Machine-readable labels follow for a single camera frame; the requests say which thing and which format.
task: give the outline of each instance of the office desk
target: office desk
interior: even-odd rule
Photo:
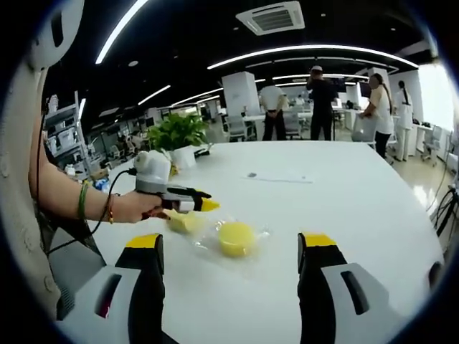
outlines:
[[[257,140],[261,141],[263,139],[263,133],[265,132],[265,125],[263,124],[263,121],[265,120],[266,114],[262,113],[260,115],[251,115],[251,116],[245,116],[244,117],[244,122],[249,123],[252,122],[255,124],[255,127],[257,128]],[[298,118],[312,118],[313,113],[312,112],[304,112],[304,113],[298,113]]]
[[[424,138],[427,131],[432,131],[432,128],[425,127],[424,125],[413,124],[416,128],[416,149],[420,152],[424,152]]]
[[[131,166],[115,168],[110,179]],[[243,178],[263,171],[290,171],[313,183]],[[426,300],[429,269],[443,261],[432,224],[412,190],[363,143],[216,144],[210,156],[171,182],[213,195],[222,208],[204,214],[212,221],[233,216],[272,232],[257,259],[236,262],[202,258],[189,239],[159,219],[103,224],[95,233],[108,264],[133,237],[164,235],[163,329],[181,344],[298,344],[300,231],[334,239],[348,262],[359,263],[387,288],[390,306],[405,317]],[[133,187],[134,177],[122,175],[113,192],[124,194]]]

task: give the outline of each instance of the man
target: man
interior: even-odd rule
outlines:
[[[333,120],[333,108],[331,102],[337,98],[333,85],[323,79],[321,66],[314,66],[309,77],[308,90],[312,90],[311,98],[314,101],[313,118],[311,121],[311,140],[318,140],[323,129],[325,140],[331,140],[331,122]]]
[[[287,135],[282,111],[284,92],[279,87],[276,87],[273,79],[270,78],[268,79],[268,86],[261,90],[260,96],[261,105],[266,111],[263,141],[271,141],[274,126],[278,140],[285,140]]]
[[[302,95],[298,95],[297,98],[295,99],[295,105],[296,106],[304,106],[304,99]]]

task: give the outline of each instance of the air conditioning vent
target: air conditioning vent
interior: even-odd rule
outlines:
[[[304,29],[303,13],[298,1],[252,9],[236,15],[257,36],[288,30]]]

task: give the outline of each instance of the plastic bag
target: plastic bag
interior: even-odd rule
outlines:
[[[243,228],[250,229],[252,241],[249,242],[248,247],[242,245],[235,249],[228,249],[227,245],[230,245],[230,243],[226,243],[226,246],[225,243],[222,243],[222,233],[224,234],[222,230],[231,231],[234,228],[233,224],[242,224]],[[266,226],[257,228],[236,219],[228,218],[214,222],[213,225],[208,226],[207,229],[195,236],[194,246],[196,247],[196,253],[202,259],[218,264],[233,272],[242,273],[245,277],[253,280],[257,278],[256,276],[263,278],[266,275],[260,262],[269,251],[270,237],[270,230]]]

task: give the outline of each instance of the yellow sponge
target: yellow sponge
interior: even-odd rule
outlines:
[[[164,213],[171,218],[167,221],[169,228],[178,233],[194,233],[204,226],[203,219],[196,216],[193,211],[180,214],[175,210],[164,209]]]
[[[223,224],[218,232],[218,237],[222,252],[231,257],[247,256],[255,245],[252,227],[242,222]]]

